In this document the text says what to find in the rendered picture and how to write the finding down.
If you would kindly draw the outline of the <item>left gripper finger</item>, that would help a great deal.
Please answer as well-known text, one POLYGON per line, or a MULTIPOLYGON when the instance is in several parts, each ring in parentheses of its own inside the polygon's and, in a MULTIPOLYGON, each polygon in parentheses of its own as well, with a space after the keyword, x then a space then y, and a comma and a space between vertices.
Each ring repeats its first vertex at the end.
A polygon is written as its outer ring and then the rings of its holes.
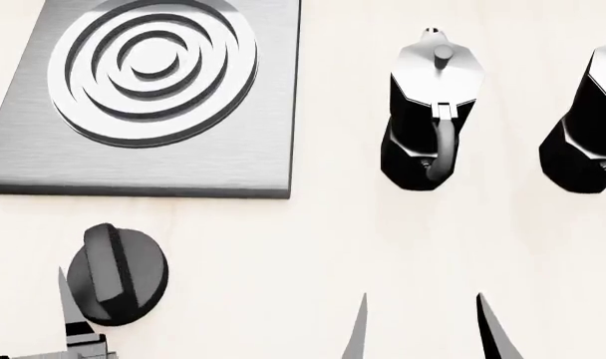
POLYGON ((85 316, 79 309, 62 268, 59 268, 59 290, 64 314, 65 329, 67 336, 83 334, 95 334, 95 331, 87 322, 85 316))

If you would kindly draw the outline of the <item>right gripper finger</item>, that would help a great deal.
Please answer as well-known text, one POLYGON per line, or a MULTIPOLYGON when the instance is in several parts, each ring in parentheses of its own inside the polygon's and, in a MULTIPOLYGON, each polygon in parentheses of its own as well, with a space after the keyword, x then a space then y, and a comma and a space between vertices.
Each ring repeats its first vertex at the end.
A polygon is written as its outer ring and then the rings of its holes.
POLYGON ((479 293, 476 296, 476 316, 485 359, 523 359, 507 337, 491 307, 479 293))
POLYGON ((350 339, 341 359, 364 359, 365 339, 368 319, 368 299, 364 293, 355 319, 350 339))

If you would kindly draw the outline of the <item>black round stove knob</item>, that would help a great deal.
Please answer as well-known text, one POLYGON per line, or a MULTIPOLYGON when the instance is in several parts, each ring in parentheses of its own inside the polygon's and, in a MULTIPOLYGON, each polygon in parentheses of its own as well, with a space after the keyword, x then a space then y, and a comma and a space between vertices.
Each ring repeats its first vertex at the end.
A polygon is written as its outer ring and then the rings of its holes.
POLYGON ((144 232, 100 223, 84 232, 66 276, 83 316, 98 325, 121 326, 142 319, 162 299, 168 264, 144 232))

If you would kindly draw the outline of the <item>brushed steel stove plate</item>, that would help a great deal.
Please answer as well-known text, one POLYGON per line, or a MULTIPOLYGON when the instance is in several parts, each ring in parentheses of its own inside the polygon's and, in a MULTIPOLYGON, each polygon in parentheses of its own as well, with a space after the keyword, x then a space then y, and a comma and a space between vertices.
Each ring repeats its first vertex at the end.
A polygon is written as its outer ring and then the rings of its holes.
POLYGON ((57 41, 106 0, 45 0, 0 107, 0 193, 287 198, 301 0, 226 1, 257 41, 258 68, 248 94, 202 134, 132 149, 74 131, 48 90, 57 41))

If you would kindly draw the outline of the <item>black and silver moka pot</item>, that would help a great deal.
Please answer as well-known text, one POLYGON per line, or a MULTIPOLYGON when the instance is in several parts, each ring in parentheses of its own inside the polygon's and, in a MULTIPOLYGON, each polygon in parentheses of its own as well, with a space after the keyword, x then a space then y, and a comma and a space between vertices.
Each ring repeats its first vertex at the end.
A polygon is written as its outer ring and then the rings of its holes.
POLYGON ((483 79, 471 50, 436 27, 400 51, 381 144, 380 167, 390 181, 404 190, 434 190, 450 178, 483 79))
POLYGON ((563 189, 606 188, 606 44, 593 50, 571 107, 538 152, 544 174, 563 189))

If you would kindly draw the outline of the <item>silver spiral burner coil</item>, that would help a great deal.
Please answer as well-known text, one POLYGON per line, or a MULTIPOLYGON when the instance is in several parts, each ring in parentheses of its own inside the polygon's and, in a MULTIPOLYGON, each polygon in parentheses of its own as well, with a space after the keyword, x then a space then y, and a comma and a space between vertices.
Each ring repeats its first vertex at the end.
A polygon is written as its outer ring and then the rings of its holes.
POLYGON ((257 68, 255 34, 226 0, 106 0, 61 35, 47 83, 74 131, 108 146, 153 148, 229 116, 257 68))

